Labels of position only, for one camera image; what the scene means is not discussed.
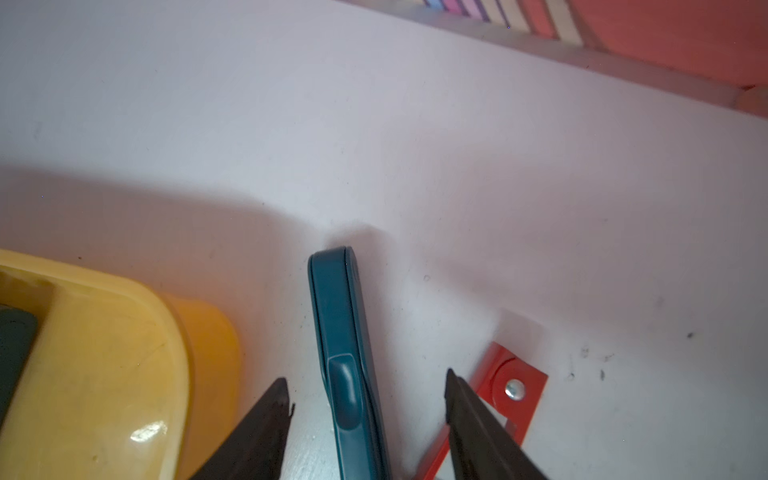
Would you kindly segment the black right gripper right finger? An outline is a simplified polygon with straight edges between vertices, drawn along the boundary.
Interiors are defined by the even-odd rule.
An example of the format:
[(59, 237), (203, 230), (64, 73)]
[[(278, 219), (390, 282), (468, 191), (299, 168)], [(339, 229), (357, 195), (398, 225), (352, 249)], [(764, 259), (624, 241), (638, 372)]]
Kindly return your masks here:
[(446, 374), (444, 399), (457, 479), (546, 480), (465, 379), (452, 369)]

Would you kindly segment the teal pruning pliers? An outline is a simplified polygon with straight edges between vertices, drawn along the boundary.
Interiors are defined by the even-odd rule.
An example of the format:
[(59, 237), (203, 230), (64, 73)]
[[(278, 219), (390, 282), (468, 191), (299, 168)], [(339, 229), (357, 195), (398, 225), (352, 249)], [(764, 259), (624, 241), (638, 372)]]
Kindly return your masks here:
[(33, 314), (8, 305), (1, 306), (1, 423), (10, 409), (38, 328), (38, 319)]

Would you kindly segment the yellow storage tray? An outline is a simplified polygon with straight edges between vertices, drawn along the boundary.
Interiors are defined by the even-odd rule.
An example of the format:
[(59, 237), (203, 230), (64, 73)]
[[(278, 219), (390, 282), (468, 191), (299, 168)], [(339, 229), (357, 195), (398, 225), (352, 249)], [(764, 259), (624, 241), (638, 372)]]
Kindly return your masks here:
[(187, 479), (235, 428), (241, 349), (215, 306), (7, 250), (2, 305), (39, 322), (3, 478)]

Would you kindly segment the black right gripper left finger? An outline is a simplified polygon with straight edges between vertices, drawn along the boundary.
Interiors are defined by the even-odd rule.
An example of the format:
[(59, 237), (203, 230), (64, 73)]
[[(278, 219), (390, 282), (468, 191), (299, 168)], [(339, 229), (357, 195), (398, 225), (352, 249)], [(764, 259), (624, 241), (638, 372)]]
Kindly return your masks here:
[(279, 479), (293, 413), (280, 377), (191, 479)]

